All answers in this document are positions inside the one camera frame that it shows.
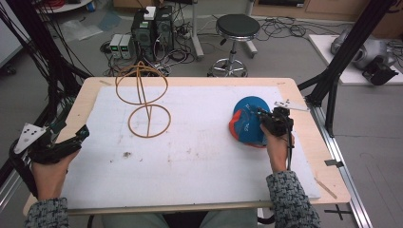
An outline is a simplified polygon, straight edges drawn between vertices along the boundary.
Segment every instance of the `patterned sleeve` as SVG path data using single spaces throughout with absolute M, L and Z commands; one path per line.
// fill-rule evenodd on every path
M 266 180 L 274 204 L 276 227 L 320 227 L 317 211 L 295 172 L 278 172 Z
M 68 227 L 67 199 L 48 199 L 35 202 L 29 208 L 24 227 Z

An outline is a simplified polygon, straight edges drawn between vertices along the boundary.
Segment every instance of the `box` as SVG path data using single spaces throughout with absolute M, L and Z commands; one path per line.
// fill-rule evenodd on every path
M 403 1 L 396 1 L 374 29 L 373 36 L 379 39 L 393 39 L 402 35 Z
M 113 0 L 115 8 L 145 9 L 146 7 L 158 7 L 163 0 Z

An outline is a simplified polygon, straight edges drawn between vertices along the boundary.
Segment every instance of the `baseball cap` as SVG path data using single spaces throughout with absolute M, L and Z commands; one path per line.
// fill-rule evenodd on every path
M 260 129 L 258 108 L 269 111 L 269 105 L 262 98 L 249 96 L 241 99 L 234 107 L 233 117 L 229 123 L 231 135 L 241 143 L 255 147 L 265 147 L 266 137 Z

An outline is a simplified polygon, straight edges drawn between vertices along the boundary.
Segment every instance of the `copper wire frame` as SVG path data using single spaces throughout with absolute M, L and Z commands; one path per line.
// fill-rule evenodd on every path
M 132 68 L 136 68 L 136 70 L 132 70 L 132 71 L 128 72 L 127 74 L 124 74 L 124 72 L 126 72 L 126 71 L 128 71 L 128 70 L 130 70 Z M 144 92 L 144 86 L 143 86 L 143 80 L 142 80 L 142 72 L 156 73 L 157 75 L 159 75 L 159 77 L 162 77 L 163 80 L 165 81 L 165 90 L 163 91 L 163 93 L 159 97 L 157 97 L 156 99 L 152 100 L 151 102 L 148 102 L 146 100 L 146 98 L 145 98 L 145 92 Z M 139 103 L 129 102 L 129 101 L 125 100 L 124 98 L 122 98 L 122 96 L 119 94 L 119 84 L 121 83 L 121 81 L 125 77 L 128 77 L 128 76 L 133 75 L 133 74 L 136 74 L 136 87 L 137 87 L 137 93 L 138 93 L 138 97 L 139 97 Z M 160 71 L 158 71 L 158 70 L 156 70 L 156 69 L 154 69 L 152 67 L 145 66 L 144 63 L 141 61 L 135 66 L 127 66 L 127 67 L 121 69 L 119 71 L 118 75 L 115 78 L 115 86 L 116 86 L 116 90 L 115 90 L 116 95 L 119 97 L 119 99 L 121 101 L 123 101 L 124 103 L 130 104 L 130 105 L 142 105 L 142 106 L 136 108 L 130 114 L 130 116 L 128 118 L 128 121 L 127 121 L 128 128 L 130 129 L 130 131 L 134 135 L 136 135 L 138 137 L 141 137 L 141 138 L 154 138 L 154 137 L 157 137 L 157 136 L 163 134 L 164 131 L 166 129 L 168 129 L 168 127 L 171 125 L 171 114 L 169 113 L 169 111 L 165 107 L 163 107 L 161 105 L 158 105 L 158 104 L 152 104 L 152 103 L 158 101 L 159 99 L 161 99 L 161 97 L 166 93 L 166 90 L 168 89 L 168 81 L 166 80 L 166 77 L 163 74 L 161 74 Z M 152 111 L 153 106 L 161 108 L 162 110 L 164 110 L 166 112 L 166 114 L 168 115 L 168 124 L 166 125 L 166 128 L 164 130 L 162 130 L 161 132 L 159 132 L 157 134 L 154 134 L 154 135 L 150 135 L 149 133 L 150 133 L 150 126 L 151 126 L 151 111 Z M 131 119 L 134 117 L 134 114 L 137 111 L 139 111 L 140 109 L 142 109 L 142 108 L 146 109 L 147 118 L 148 118 L 148 126 L 147 126 L 147 134 L 146 135 L 136 133 L 136 131 L 134 130 L 134 128 L 130 124 Z

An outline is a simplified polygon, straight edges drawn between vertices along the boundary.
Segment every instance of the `table surface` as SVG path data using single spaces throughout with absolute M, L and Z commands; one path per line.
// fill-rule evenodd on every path
M 136 78 L 126 78 L 121 86 L 135 86 Z M 164 86 L 161 78 L 143 78 L 146 86 Z M 304 105 L 304 100 L 297 85 L 288 78 L 194 78 L 177 77 L 167 78 L 170 86 L 276 86 L 282 98 Z M 98 92 L 102 86 L 115 86 L 114 78 L 94 77 L 86 79 L 83 87 L 67 117 L 67 126 L 58 137 L 58 142 L 67 140 L 75 135 L 83 124 L 86 124 L 88 116 L 94 106 Z M 305 153 L 312 173 L 317 181 L 320 191 L 320 199 L 311 199 L 312 204 L 347 203 L 350 194 L 335 166 L 327 166 L 324 161 L 332 157 L 322 140 L 316 123 L 309 112 L 293 111 L 294 129 L 298 134 L 300 144 Z M 34 199 L 30 198 L 25 211 Z M 168 211 L 194 211 L 231 208 L 269 207 L 270 202 L 240 202 L 240 203 L 211 203 L 203 205 L 177 205 L 161 207 L 127 207 L 69 210 L 71 214 L 102 214 L 102 213 L 136 213 L 136 212 L 168 212 Z

